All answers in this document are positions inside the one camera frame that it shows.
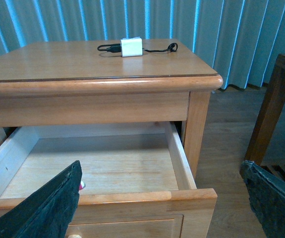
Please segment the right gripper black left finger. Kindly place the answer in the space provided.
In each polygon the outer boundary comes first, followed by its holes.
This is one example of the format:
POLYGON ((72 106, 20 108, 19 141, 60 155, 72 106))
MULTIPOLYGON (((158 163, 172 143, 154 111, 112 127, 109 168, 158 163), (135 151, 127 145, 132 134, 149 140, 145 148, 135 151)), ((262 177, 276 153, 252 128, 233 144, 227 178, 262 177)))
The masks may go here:
POLYGON ((0 217, 0 238, 63 238, 78 207, 81 178, 77 160, 0 217))

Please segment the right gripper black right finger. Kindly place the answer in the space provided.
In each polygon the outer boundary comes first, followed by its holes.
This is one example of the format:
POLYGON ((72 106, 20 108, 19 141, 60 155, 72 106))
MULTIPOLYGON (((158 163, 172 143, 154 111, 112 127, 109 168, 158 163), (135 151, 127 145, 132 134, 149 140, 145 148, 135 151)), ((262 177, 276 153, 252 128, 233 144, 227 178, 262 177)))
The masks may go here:
POLYGON ((248 160, 242 162, 240 175, 266 237, 285 238, 285 182, 248 160))

